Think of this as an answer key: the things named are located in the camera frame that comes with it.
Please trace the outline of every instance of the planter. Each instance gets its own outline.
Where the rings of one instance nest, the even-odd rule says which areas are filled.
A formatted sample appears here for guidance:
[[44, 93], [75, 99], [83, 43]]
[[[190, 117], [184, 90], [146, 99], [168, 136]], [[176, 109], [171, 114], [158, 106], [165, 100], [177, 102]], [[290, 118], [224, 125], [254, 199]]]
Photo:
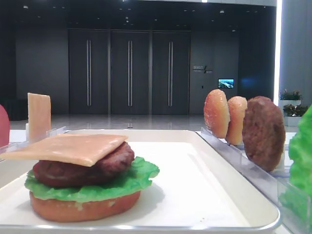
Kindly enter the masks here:
[[301, 119], [299, 116], [285, 116], [285, 126], [298, 126]]
[[279, 100], [278, 101], [278, 107], [281, 109], [283, 115], [284, 115], [284, 110], [283, 109], [284, 109], [285, 105], [298, 106], [300, 104], [301, 104], [301, 100]]

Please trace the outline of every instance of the white tray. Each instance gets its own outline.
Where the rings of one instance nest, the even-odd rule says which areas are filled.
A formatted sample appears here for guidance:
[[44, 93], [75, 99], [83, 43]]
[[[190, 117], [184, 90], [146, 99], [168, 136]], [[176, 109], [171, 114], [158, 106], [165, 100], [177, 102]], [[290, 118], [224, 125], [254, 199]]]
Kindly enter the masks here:
[[280, 225], [280, 211], [197, 133], [180, 130], [77, 130], [125, 134], [136, 156], [160, 168], [129, 211], [107, 219], [58, 224], [31, 209], [25, 173], [35, 161], [0, 162], [0, 233], [262, 233]]

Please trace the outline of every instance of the red object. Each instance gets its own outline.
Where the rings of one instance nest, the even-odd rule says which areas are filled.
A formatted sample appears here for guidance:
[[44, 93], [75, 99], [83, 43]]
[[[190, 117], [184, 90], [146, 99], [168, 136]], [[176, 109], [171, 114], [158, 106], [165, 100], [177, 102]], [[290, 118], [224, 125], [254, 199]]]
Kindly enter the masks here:
[[0, 147], [9, 144], [10, 121], [9, 116], [3, 106], [0, 105]]

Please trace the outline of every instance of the screen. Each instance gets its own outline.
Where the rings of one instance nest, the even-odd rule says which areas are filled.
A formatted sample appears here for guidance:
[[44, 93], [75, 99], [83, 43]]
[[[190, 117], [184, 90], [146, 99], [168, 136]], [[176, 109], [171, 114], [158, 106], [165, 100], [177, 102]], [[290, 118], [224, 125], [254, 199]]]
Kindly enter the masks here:
[[234, 80], [233, 79], [219, 79], [218, 88], [219, 89], [232, 89], [234, 88]]

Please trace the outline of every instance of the double door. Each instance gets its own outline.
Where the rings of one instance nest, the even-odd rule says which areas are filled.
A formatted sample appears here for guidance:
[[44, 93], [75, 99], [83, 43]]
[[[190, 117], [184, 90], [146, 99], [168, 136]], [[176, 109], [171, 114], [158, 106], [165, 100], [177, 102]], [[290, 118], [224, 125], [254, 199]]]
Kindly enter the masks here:
[[148, 114], [149, 35], [112, 32], [112, 114]]
[[188, 114], [188, 33], [153, 33], [153, 114]]
[[104, 31], [69, 32], [71, 114], [107, 114], [107, 38]]

